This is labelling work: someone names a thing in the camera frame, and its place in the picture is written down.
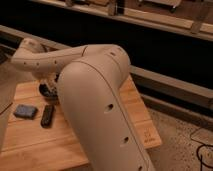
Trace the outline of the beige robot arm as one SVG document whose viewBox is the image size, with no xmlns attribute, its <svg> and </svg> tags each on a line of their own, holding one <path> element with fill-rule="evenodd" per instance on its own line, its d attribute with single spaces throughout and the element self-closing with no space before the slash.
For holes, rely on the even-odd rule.
<svg viewBox="0 0 213 171">
<path fill-rule="evenodd" d="M 59 75 L 61 109 L 94 171 L 155 171 L 121 101 L 119 89 L 130 70 L 122 47 L 91 44 L 47 52 L 25 38 L 11 63 L 42 79 Z"/>
</svg>

